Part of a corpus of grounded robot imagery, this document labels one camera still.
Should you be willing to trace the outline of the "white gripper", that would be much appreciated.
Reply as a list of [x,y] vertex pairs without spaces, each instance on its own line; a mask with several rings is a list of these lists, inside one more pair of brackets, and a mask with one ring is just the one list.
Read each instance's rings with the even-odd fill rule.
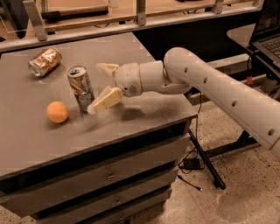
[[133,97],[142,94],[140,68],[137,63],[129,63],[120,67],[118,64],[98,63],[96,68],[109,78],[115,76],[117,87],[107,86],[101,91],[100,95],[87,107],[90,115],[115,106],[121,101],[123,95]]

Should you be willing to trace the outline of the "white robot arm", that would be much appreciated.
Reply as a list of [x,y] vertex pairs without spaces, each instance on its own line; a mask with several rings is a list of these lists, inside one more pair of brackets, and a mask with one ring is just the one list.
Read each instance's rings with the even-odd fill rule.
[[115,85],[105,87],[87,107],[91,115],[116,105],[124,96],[148,91],[176,95],[194,87],[280,158],[280,102],[212,68],[185,48],[172,48],[163,60],[122,66],[99,63],[96,68]]

